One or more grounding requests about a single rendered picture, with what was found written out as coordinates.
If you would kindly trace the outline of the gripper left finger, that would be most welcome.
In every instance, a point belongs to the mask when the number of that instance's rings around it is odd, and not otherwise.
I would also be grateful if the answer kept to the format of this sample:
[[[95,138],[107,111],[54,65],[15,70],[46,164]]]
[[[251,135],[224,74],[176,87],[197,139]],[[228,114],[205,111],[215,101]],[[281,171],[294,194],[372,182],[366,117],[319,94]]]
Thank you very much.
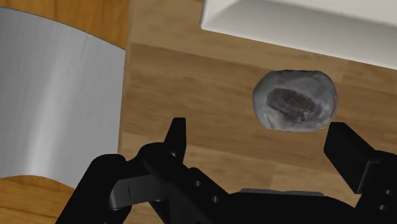
[[[161,143],[131,160],[93,159],[55,224],[124,224],[134,204],[149,202],[164,224],[227,224],[228,193],[183,163],[186,120],[174,118]]]

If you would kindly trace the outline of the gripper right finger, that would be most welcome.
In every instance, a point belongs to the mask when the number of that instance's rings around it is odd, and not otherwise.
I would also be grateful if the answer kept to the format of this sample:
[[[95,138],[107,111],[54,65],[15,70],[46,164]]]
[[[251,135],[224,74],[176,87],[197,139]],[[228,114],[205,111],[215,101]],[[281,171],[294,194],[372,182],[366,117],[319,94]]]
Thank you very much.
[[[370,146],[344,122],[330,123],[324,154],[360,198],[354,211],[373,224],[397,224],[397,155]]]

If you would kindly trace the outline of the grey round stone bowl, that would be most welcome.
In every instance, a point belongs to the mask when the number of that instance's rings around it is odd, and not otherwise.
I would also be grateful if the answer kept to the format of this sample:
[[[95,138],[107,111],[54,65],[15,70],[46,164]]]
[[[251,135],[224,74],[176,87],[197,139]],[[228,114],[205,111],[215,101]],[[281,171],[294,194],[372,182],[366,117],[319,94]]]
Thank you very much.
[[[254,87],[252,100],[266,129],[290,132],[326,128],[338,106],[335,84],[321,71],[271,71]]]

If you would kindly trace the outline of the silver metal cylinder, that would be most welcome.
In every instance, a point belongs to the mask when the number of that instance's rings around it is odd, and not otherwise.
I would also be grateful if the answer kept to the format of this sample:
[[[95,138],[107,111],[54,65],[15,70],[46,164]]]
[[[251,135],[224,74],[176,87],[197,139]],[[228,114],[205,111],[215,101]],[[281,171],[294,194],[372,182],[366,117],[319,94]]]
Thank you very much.
[[[118,149],[125,51],[87,32],[0,7],[0,178],[76,187]]]

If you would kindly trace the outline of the white rectangular box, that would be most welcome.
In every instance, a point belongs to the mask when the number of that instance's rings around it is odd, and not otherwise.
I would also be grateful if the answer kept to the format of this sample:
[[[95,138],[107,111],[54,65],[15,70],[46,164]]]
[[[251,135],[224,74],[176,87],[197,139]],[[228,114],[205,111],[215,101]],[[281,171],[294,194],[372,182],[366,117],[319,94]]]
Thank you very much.
[[[397,70],[397,0],[204,0],[200,27]]]

